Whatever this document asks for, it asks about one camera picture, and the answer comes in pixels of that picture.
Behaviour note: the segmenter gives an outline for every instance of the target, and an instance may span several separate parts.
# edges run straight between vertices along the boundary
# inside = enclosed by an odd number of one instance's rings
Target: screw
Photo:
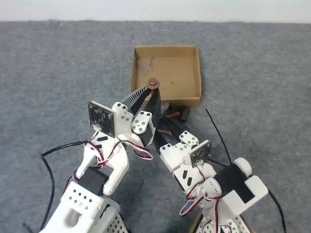
[[[157,89],[160,86],[160,82],[156,78],[150,78],[147,82],[147,88]]]

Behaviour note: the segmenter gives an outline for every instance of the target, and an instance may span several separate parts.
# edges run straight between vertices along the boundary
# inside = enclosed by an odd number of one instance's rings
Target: robotic arm
[[[83,161],[42,233],[127,233],[120,206],[107,196],[116,190],[129,169],[123,144],[149,155],[141,158],[152,159],[145,147],[152,143],[160,118],[158,87],[159,82],[150,79],[147,86],[114,103],[112,108],[94,101],[88,103],[95,134],[85,144]],[[147,105],[139,111],[150,94]],[[103,166],[113,169],[112,173],[102,173],[99,169]]]
[[[160,158],[187,195],[179,214],[186,216],[198,205],[204,217],[197,233],[249,233],[240,214],[268,194],[260,178],[251,175],[250,164],[238,158],[216,173],[207,163],[210,141],[199,143],[188,131],[183,131],[179,139],[175,145],[164,145],[163,140],[158,145]]]

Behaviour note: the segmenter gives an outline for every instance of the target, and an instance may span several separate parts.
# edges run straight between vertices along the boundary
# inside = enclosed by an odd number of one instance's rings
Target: wire
[[[29,232],[29,233],[34,233],[34,231],[26,224],[23,222],[23,227]]]
[[[216,160],[213,160],[213,159],[210,159],[210,158],[207,158],[207,160],[209,160],[209,161],[211,161],[212,163],[215,163],[215,164],[217,164],[217,165],[219,165],[219,166],[223,166],[223,167],[228,166],[228,165],[226,165],[226,164],[220,163],[220,162],[218,162],[218,161],[216,161]]]
[[[217,198],[215,201],[215,233],[218,233],[218,202],[221,200],[221,198]]]
[[[184,217],[186,216],[187,214],[189,214],[191,212],[191,210],[194,209],[194,207],[199,204],[201,201],[203,200],[203,196],[201,196],[200,198],[198,198],[196,201],[194,200],[188,200],[185,205],[180,209],[179,211],[179,215]],[[190,205],[190,207],[188,209],[185,210],[186,206],[192,202],[192,204]]]
[[[136,154],[136,156],[140,159],[145,159],[145,160],[152,160],[151,157],[145,157],[145,156],[141,156],[140,154],[137,153],[136,150],[133,150],[134,153]]]
[[[191,194],[193,193],[193,191],[196,189],[197,186],[201,185],[202,183],[199,182],[197,184],[195,184],[192,189],[190,190],[190,192],[186,195],[186,199],[190,200],[190,199],[195,199],[196,196],[191,196]]]
[[[286,231],[286,224],[285,224],[285,217],[284,217],[284,214],[283,214],[283,210],[282,210],[282,207],[281,205],[278,203],[276,197],[274,196],[274,194],[271,192],[270,189],[268,189],[268,192],[269,192],[269,195],[271,196],[271,198],[273,199],[273,201],[275,202],[279,212],[280,212],[280,215],[281,215],[281,219],[282,219],[282,226],[283,226],[283,231],[284,233],[287,233]]]
[[[41,154],[41,159],[42,161],[44,162],[48,172],[49,172],[49,175],[50,175],[50,179],[51,179],[51,184],[52,184],[52,190],[51,190],[51,196],[50,196],[50,201],[49,201],[49,204],[48,204],[48,207],[47,207],[47,210],[45,212],[45,215],[44,215],[44,218],[43,218],[43,221],[41,223],[41,226],[40,226],[40,230],[43,230],[45,224],[46,224],[46,221],[48,219],[48,216],[49,216],[49,212],[51,210],[51,206],[52,206],[52,203],[53,203],[53,198],[54,198],[54,192],[55,192],[55,181],[54,181],[54,176],[53,176],[53,172],[49,166],[49,163],[48,161],[46,160],[45,156],[57,151],[57,150],[61,150],[61,149],[64,149],[64,148],[67,148],[67,147],[73,147],[73,146],[78,146],[78,145],[81,145],[81,144],[85,144],[87,143],[88,141],[78,141],[78,142],[73,142],[73,143],[68,143],[68,144],[64,144],[64,145],[61,145],[61,146],[58,146],[58,147],[55,147],[43,154]]]
[[[216,131],[217,131],[217,133],[218,133],[218,136],[220,137],[220,140],[222,141],[222,144],[223,144],[223,146],[224,146],[224,148],[225,148],[225,152],[226,152],[226,154],[227,154],[228,160],[229,160],[230,164],[232,164],[231,157],[230,157],[230,155],[229,155],[227,146],[225,145],[225,141],[224,141],[224,139],[223,139],[221,133],[219,132],[219,130],[218,130],[218,128],[217,128],[217,126],[216,126],[216,124],[215,124],[215,122],[214,122],[212,116],[210,115],[209,111],[207,110],[207,108],[206,108],[205,110],[206,110],[206,112],[207,112],[207,114],[208,114],[208,116],[209,116],[209,118],[210,118],[210,121],[212,122],[213,126],[215,127],[215,129],[216,129]]]
[[[203,171],[200,170],[198,166],[196,166],[199,169],[199,173],[201,174],[204,181],[206,181],[206,176],[204,175]]]
[[[113,146],[113,148],[112,148],[111,153],[109,154],[109,156],[108,156],[105,160],[103,160],[103,161],[97,163],[96,166],[101,166],[101,165],[106,164],[106,163],[113,157],[113,155],[114,155],[114,150],[117,148],[117,146],[118,146],[120,143],[126,143],[126,144],[132,146],[134,149],[139,150],[139,151],[142,151],[142,152],[147,153],[147,154],[149,155],[149,157],[143,157],[143,156],[138,155],[139,158],[145,159],[145,160],[153,160],[153,156],[152,156],[151,152],[150,152],[148,149],[146,149],[146,148],[144,148],[144,147],[141,147],[141,146],[139,146],[139,145],[137,145],[137,144],[135,144],[135,143],[133,143],[133,142],[131,142],[131,141],[128,141],[128,140],[121,140],[121,141],[117,142],[117,143]]]

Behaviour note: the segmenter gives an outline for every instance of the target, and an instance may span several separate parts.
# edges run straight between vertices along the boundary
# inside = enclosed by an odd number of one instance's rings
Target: cardboard box
[[[160,81],[162,102],[195,107],[201,98],[199,52],[195,45],[135,46],[132,91]]]

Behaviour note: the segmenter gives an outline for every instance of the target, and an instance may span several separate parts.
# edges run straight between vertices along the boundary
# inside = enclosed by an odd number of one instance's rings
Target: red white wire
[[[214,205],[214,211],[215,211],[215,233],[218,233],[218,202],[221,200],[221,198],[217,198]]]
[[[115,154],[115,153],[114,153],[114,150],[117,148],[117,146],[118,146],[120,143],[125,143],[125,144],[127,144],[127,145],[130,145],[130,146],[133,147],[134,149],[139,150],[139,151],[144,152],[144,153],[146,153],[146,154],[149,155],[149,157],[144,157],[144,156],[139,156],[139,155],[138,155],[139,158],[145,159],[145,160],[153,160],[153,156],[152,156],[151,152],[150,152],[148,149],[146,149],[146,148],[144,148],[144,147],[141,147],[141,146],[139,146],[139,145],[137,145],[137,144],[135,144],[135,143],[133,143],[133,142],[130,142],[130,141],[127,141],[127,140],[122,140],[122,141],[117,142],[117,143],[114,145],[114,147],[113,147],[113,149],[112,149],[110,155],[109,155],[105,160],[102,160],[102,161],[98,162],[96,166],[105,165],[105,164],[114,156],[114,154]]]
[[[201,182],[199,182],[199,183],[197,183],[195,186],[193,186],[193,188],[190,190],[190,192],[186,195],[186,199],[195,199],[196,198],[196,196],[191,196],[191,194],[195,191],[195,189],[199,186],[199,185],[201,185],[202,183]]]
[[[198,198],[197,200],[192,200],[192,199],[188,200],[188,201],[186,202],[186,204],[180,209],[179,215],[182,216],[182,217],[186,216],[186,215],[189,214],[189,213],[191,212],[191,210],[193,210],[194,207],[195,207],[197,204],[199,204],[202,200],[203,200],[203,196],[201,196],[201,197]]]

